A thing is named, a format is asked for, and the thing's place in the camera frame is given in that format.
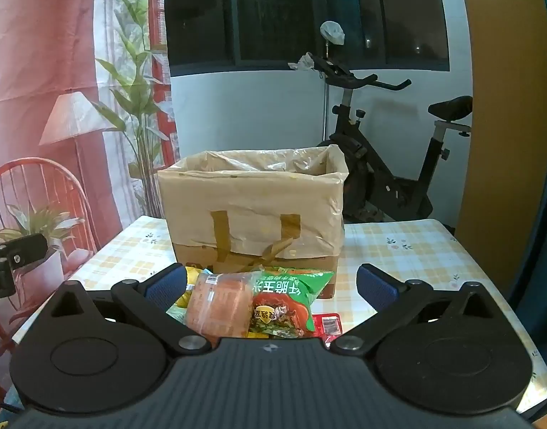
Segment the cardboard box with plastic liner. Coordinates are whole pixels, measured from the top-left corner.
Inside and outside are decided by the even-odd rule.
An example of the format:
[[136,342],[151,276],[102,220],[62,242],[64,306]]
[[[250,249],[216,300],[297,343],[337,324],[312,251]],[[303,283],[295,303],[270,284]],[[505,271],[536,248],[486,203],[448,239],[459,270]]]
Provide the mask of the cardboard box with plastic liner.
[[347,175],[336,145],[183,158],[158,173],[176,259],[217,273],[260,266],[336,272]]

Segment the white plastic bag on pole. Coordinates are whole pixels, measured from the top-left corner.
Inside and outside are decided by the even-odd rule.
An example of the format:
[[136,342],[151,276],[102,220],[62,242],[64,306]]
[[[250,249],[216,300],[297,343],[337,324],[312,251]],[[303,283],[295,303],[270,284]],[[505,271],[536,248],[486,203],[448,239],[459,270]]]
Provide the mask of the white plastic bag on pole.
[[320,34],[331,45],[344,45],[345,33],[341,25],[333,20],[326,20],[320,25]]

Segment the red small snack packet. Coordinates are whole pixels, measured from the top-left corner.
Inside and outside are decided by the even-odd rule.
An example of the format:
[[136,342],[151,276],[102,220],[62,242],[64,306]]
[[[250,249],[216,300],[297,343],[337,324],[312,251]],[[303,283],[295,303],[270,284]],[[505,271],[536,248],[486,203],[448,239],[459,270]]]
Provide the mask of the red small snack packet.
[[313,336],[319,338],[327,349],[332,341],[343,333],[341,319],[337,313],[315,314],[312,319],[315,327]]

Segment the black exercise bike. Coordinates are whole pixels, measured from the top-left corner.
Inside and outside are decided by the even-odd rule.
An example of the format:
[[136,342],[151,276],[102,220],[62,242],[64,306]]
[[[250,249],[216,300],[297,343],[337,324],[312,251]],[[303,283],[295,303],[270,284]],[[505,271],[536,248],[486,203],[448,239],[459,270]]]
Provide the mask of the black exercise bike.
[[337,147],[344,154],[348,176],[343,184],[343,217],[350,223],[415,221],[433,214],[430,185],[437,165],[446,161],[450,150],[445,145],[448,132],[469,137],[472,129],[464,123],[471,116],[471,95],[433,103],[428,114],[433,130],[426,150],[407,149],[407,140],[387,152],[363,131],[366,110],[353,105],[353,94],[365,87],[399,92],[411,86],[406,79],[388,83],[370,74],[358,77],[345,66],[328,58],[306,54],[311,68],[324,78],[327,86],[342,90],[341,100],[332,107],[336,117],[334,131],[321,144]]

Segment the dark window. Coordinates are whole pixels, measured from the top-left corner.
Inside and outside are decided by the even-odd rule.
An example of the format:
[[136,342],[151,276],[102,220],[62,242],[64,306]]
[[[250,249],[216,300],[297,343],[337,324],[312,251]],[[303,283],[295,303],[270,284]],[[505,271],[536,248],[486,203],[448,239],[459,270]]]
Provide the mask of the dark window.
[[446,71],[442,0],[164,0],[172,75],[286,70],[325,55],[320,25],[338,22],[329,58],[351,70]]

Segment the pink sausage packet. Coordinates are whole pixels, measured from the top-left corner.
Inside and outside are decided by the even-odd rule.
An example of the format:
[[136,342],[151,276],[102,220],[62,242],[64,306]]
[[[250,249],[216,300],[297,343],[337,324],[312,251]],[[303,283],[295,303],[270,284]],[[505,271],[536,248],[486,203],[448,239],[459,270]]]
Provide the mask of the pink sausage packet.
[[214,274],[204,269],[194,285],[186,312],[191,330],[217,341],[244,338],[253,315],[257,272]]

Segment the yellow checkered tablecloth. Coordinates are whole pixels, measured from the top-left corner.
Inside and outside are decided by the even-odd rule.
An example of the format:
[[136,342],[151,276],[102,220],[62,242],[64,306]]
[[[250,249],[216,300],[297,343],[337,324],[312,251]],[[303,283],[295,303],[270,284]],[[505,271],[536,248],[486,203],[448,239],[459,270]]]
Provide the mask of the yellow checkered tablecloth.
[[[175,261],[167,223],[141,216],[73,274],[88,290],[106,290],[126,278],[142,281]],[[502,294],[470,254],[436,220],[348,225],[331,299],[313,303],[315,314],[339,314],[349,330],[374,314],[357,293],[356,273],[371,263],[400,281],[420,279],[437,290],[457,291],[464,283],[485,286],[521,338],[532,360],[532,377],[518,410],[547,401],[547,366]]]

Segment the red printed wall curtain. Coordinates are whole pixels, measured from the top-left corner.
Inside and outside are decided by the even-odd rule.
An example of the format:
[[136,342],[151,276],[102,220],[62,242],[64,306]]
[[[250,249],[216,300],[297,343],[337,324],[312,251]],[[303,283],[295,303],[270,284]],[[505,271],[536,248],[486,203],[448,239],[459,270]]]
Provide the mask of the red printed wall curtain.
[[179,156],[164,0],[0,0],[0,243],[42,233],[0,300],[0,355],[140,216]]

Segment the orange wooden door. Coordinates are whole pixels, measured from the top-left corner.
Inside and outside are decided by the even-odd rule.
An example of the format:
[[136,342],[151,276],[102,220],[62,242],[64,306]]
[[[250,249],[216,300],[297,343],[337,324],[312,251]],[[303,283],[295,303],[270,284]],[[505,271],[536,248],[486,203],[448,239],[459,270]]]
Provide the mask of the orange wooden door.
[[518,274],[547,175],[545,0],[465,0],[472,136],[457,238],[501,291]]

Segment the crumpled white cloth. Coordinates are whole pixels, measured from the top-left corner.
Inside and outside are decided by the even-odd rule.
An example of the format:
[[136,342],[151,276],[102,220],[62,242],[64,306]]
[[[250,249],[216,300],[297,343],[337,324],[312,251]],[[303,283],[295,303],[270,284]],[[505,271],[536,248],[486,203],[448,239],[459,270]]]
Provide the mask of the crumpled white cloth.
[[288,62],[288,67],[293,71],[314,71],[315,60],[310,52],[302,55],[297,62]]

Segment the green snack bag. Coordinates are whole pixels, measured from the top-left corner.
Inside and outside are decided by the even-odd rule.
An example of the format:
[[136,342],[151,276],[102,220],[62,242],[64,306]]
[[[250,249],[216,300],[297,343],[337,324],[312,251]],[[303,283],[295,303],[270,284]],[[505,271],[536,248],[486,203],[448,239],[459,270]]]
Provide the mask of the green snack bag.
[[262,267],[254,285],[249,331],[284,339],[313,336],[311,305],[333,275],[325,270]]

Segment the yellow snack bag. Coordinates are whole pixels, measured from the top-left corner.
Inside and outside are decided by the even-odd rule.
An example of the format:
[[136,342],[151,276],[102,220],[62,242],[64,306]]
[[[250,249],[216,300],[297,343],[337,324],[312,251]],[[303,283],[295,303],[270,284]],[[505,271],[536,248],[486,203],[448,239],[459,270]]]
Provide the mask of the yellow snack bag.
[[194,267],[194,266],[187,266],[186,267],[186,290],[183,295],[181,295],[180,298],[178,298],[177,301],[175,301],[175,305],[179,308],[187,308],[193,288],[195,284],[197,283],[197,278],[199,277],[201,273],[201,269]]

